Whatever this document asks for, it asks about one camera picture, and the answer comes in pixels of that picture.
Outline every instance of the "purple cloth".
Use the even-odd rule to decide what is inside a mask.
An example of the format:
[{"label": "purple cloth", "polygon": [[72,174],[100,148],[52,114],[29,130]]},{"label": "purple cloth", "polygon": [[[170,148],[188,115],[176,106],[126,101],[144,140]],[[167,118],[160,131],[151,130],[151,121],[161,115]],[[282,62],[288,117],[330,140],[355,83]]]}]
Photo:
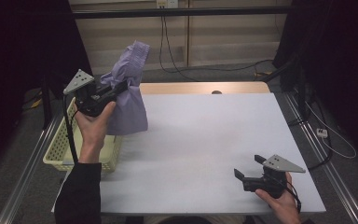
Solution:
[{"label": "purple cloth", "polygon": [[107,134],[126,135],[147,130],[147,116],[139,85],[150,46],[135,41],[121,54],[112,71],[101,77],[101,83],[114,88],[127,80],[128,90],[116,101],[115,110],[108,121]]}]

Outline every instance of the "black curtain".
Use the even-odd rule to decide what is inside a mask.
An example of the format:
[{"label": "black curtain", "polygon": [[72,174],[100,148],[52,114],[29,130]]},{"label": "black curtain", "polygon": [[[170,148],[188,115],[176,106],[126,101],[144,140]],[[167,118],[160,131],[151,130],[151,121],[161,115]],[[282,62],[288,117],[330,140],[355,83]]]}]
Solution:
[{"label": "black curtain", "polygon": [[67,0],[0,0],[0,152],[21,117],[23,95],[46,81],[56,97],[77,69],[91,74]]},{"label": "black curtain", "polygon": [[[358,1],[325,1],[321,12],[326,13],[317,11],[311,20],[301,15],[287,17],[286,35],[282,37],[274,64],[282,66],[297,49],[303,49],[299,61],[307,81],[358,149]],[[312,32],[298,29],[301,24],[312,24],[318,17],[323,19],[316,22],[315,29],[309,29]],[[305,45],[304,34],[311,37]],[[283,76],[283,85],[287,85],[286,79],[296,80]]]}]

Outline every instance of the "black sleeve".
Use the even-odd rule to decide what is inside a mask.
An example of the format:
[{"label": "black sleeve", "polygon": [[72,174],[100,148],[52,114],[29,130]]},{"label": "black sleeve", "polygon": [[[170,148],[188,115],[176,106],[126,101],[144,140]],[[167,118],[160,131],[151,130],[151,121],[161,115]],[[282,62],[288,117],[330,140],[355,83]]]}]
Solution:
[{"label": "black sleeve", "polygon": [[62,185],[54,216],[56,223],[101,223],[100,163],[77,163]]}]

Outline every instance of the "wrist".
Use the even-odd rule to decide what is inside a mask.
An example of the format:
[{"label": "wrist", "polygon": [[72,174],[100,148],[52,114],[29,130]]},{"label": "wrist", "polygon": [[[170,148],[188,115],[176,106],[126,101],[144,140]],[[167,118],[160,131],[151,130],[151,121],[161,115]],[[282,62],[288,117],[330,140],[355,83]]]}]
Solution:
[{"label": "wrist", "polygon": [[101,149],[96,146],[83,145],[80,151],[80,163],[98,163],[100,162]]}]

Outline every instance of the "person's right hand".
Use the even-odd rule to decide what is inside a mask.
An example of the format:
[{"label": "person's right hand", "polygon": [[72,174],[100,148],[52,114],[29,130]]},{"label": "person's right hand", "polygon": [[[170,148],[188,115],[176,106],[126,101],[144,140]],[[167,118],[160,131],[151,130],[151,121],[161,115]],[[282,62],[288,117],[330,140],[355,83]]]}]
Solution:
[{"label": "person's right hand", "polygon": [[[286,172],[288,183],[292,183],[292,177]],[[287,188],[291,189],[292,186],[287,184]],[[255,194],[264,200],[274,211],[275,216],[283,224],[298,224],[301,223],[300,216],[297,212],[296,201],[292,194],[287,190],[284,191],[279,199],[272,198],[267,192],[262,189],[257,189]]]},{"label": "person's right hand", "polygon": [[78,111],[75,114],[77,125],[83,137],[80,151],[80,163],[98,163],[103,141],[106,136],[107,122],[115,109],[116,103],[110,102],[97,118],[89,117]]}]

